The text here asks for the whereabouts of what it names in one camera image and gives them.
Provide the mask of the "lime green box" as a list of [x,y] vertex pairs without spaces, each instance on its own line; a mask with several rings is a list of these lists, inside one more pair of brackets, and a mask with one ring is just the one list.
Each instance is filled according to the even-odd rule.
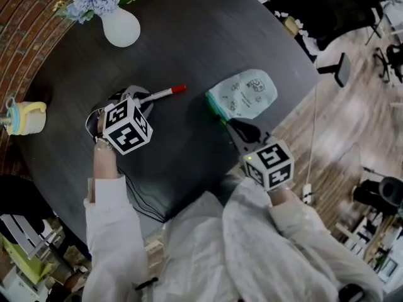
[[29,259],[19,245],[11,243],[5,237],[3,237],[3,247],[15,265],[33,284],[44,280],[55,269],[54,263],[42,262],[37,256]]

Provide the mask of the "teal pencil pouch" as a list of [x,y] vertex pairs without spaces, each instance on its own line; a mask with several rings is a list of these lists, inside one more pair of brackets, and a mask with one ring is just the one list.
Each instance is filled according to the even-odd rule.
[[248,69],[233,75],[206,92],[208,104],[223,123],[231,119],[253,120],[277,99],[278,91],[269,75]]

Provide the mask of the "small yellow box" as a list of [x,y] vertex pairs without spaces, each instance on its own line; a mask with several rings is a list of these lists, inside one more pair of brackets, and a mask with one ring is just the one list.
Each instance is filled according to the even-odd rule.
[[300,34],[300,31],[303,29],[303,23],[295,19],[292,16],[287,16],[281,21],[282,25],[286,28],[286,30],[291,34],[293,38]]

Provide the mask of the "black mesh office chair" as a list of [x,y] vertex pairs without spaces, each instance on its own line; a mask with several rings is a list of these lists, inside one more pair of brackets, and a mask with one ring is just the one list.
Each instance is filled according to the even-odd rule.
[[269,0],[264,4],[273,14],[286,13],[299,20],[323,52],[334,40],[365,27],[375,27],[374,8],[380,0]]

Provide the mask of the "black pocket device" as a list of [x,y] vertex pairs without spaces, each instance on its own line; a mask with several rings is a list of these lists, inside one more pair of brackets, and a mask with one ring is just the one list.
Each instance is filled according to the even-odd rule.
[[357,284],[347,284],[339,290],[339,302],[360,302],[365,296],[364,290]]

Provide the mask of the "small black clip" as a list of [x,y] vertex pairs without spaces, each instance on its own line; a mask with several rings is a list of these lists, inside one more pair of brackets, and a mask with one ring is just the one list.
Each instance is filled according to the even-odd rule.
[[146,282],[143,282],[142,284],[139,284],[136,288],[135,288],[135,290],[136,291],[141,291],[141,290],[143,290],[144,288],[147,288],[148,286],[150,286],[151,284],[154,284],[155,282],[158,282],[158,278],[157,277],[153,277],[152,279],[149,279],[148,281],[146,281]]

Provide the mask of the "person's white jacket torso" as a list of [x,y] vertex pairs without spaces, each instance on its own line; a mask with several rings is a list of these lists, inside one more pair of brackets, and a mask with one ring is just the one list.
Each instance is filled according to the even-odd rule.
[[167,225],[158,282],[141,291],[146,273],[93,266],[82,302],[339,302],[357,284],[364,302],[382,302],[382,283],[362,258],[331,234],[318,245],[284,237],[268,195],[251,179],[222,204],[204,193]]

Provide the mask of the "white ceramic vase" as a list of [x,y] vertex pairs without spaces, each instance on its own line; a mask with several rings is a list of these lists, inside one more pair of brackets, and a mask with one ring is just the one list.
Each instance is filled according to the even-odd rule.
[[116,47],[131,46],[139,39],[141,29],[138,19],[120,7],[101,16],[101,21],[106,39]]

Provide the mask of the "white metal rack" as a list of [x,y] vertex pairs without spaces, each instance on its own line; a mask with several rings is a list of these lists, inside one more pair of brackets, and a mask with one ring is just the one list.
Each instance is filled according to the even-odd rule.
[[54,230],[47,221],[43,220],[45,229],[42,233],[37,233],[24,216],[18,215],[3,215],[0,220],[6,225],[29,260],[34,257],[44,260],[51,246],[61,238],[60,233],[63,230],[61,226]]

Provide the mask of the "person's left forearm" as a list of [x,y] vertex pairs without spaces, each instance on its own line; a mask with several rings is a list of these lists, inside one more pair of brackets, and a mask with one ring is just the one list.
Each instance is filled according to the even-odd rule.
[[118,173],[116,153],[102,138],[95,143],[93,176],[88,186],[84,207],[93,266],[110,264],[120,273],[146,273],[139,216],[128,199],[126,178]]

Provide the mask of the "person's right forearm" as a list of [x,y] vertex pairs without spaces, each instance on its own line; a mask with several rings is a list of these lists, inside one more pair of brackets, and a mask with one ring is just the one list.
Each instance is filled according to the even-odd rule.
[[288,187],[268,191],[270,215],[277,230],[301,245],[318,245],[331,239],[316,210],[304,204]]

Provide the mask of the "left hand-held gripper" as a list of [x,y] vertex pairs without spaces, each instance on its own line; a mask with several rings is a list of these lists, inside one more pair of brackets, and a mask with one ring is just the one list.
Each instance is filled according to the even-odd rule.
[[95,140],[102,138],[120,154],[126,155],[151,140],[153,129],[147,118],[153,101],[141,103],[150,92],[143,87],[131,85],[112,94],[108,102],[96,106],[86,120],[86,129]]

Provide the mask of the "small black office chair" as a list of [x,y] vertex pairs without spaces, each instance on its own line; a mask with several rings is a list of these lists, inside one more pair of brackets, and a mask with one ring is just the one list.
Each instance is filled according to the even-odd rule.
[[378,75],[380,79],[385,83],[389,83],[389,69],[392,69],[397,80],[403,84],[403,43],[389,45],[385,53],[382,52],[380,47],[377,47],[373,57],[379,59],[382,63],[383,71]]

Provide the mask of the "red-capped white marker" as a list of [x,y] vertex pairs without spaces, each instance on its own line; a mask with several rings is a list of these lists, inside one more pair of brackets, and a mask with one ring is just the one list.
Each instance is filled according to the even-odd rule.
[[180,85],[180,86],[172,87],[172,88],[169,88],[169,89],[165,89],[163,91],[159,91],[159,92],[156,92],[154,94],[150,94],[146,98],[141,99],[140,104],[144,104],[144,103],[151,102],[151,101],[154,101],[154,100],[157,100],[157,99],[161,99],[161,98],[164,98],[166,96],[170,96],[172,94],[181,93],[181,92],[186,91],[186,89],[187,89],[186,85]]

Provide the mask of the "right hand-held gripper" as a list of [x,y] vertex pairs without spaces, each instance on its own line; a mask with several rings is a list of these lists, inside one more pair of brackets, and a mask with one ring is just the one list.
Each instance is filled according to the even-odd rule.
[[[227,131],[239,152],[250,152],[252,143],[266,143],[271,135],[262,131],[253,120],[234,118],[227,122]],[[283,140],[272,140],[269,144],[242,156],[246,176],[253,179],[265,191],[293,179],[295,159]]]

